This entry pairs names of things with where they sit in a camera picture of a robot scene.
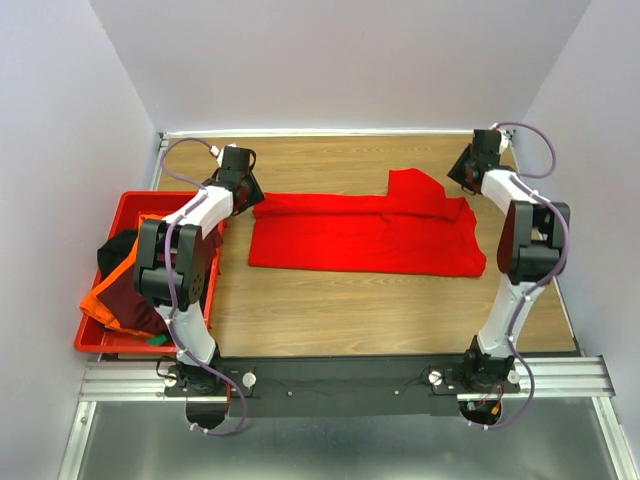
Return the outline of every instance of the black cloth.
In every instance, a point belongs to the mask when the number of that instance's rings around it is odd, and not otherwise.
[[[136,238],[138,238],[138,230],[123,230],[98,249],[98,268],[103,279],[107,278],[129,256]]]

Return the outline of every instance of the orange cloth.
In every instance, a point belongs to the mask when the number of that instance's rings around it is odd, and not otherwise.
[[[138,217],[138,231],[140,230],[140,226],[142,222],[146,219],[157,219],[162,220],[163,217],[159,215],[140,215]],[[126,270],[131,268],[136,263],[136,256],[138,253],[138,240],[136,239],[133,244],[133,248],[131,249],[131,253],[129,256],[120,264],[118,267],[111,272],[111,274],[105,278],[102,282],[98,284],[89,294],[82,300],[80,303],[80,310],[83,313],[89,315],[92,318],[95,318],[100,323],[104,324],[105,327],[111,330],[117,330],[119,332],[126,332],[133,335],[139,335],[141,337],[152,338],[155,335],[152,335],[147,332],[143,332],[141,330],[131,330],[129,328],[124,328],[120,325],[120,322],[115,317],[113,313],[100,301],[98,295],[106,290],[113,282],[115,282],[120,275],[122,275]]]

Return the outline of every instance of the red cloth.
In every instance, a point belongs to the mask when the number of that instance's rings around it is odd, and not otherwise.
[[[253,213],[254,267],[479,277],[486,265],[466,199],[416,169],[389,172],[386,196],[267,193]]]

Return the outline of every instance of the clothing pile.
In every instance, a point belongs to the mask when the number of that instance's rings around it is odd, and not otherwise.
[[[138,219],[138,229],[148,218],[162,217],[141,215]],[[167,326],[153,305],[147,303],[133,287],[137,238],[138,230],[124,230],[110,238],[98,250],[98,267],[103,280],[84,298],[80,309],[111,330],[153,338],[167,332]],[[216,248],[221,244],[222,235],[217,228],[204,239],[206,278],[209,278]],[[202,302],[205,300],[206,291],[205,285]]]

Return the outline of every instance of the metal floor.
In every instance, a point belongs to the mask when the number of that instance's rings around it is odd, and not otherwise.
[[[507,415],[521,405],[505,400]],[[492,432],[428,415],[263,418],[226,438],[189,431],[181,403],[97,408],[79,476],[87,480],[616,478],[590,398],[537,399]]]

